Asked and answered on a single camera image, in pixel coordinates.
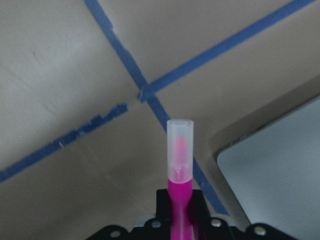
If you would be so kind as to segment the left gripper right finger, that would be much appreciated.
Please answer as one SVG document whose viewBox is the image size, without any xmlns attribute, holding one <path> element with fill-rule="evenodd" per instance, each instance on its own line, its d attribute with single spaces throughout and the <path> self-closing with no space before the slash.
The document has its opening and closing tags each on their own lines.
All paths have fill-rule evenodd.
<svg viewBox="0 0 320 240">
<path fill-rule="evenodd" d="M 193 189 L 188 205 L 189 219 L 192 223 L 206 222 L 211 218 L 209 208 L 202 190 Z"/>
</svg>

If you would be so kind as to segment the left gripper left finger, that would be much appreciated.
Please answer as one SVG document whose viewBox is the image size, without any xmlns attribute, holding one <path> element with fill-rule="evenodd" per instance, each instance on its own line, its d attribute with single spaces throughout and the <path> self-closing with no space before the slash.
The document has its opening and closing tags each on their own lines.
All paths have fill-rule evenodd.
<svg viewBox="0 0 320 240">
<path fill-rule="evenodd" d="M 170 223 L 172 220 L 171 200 L 167 189 L 156 191 L 156 218 L 165 223 Z"/>
</svg>

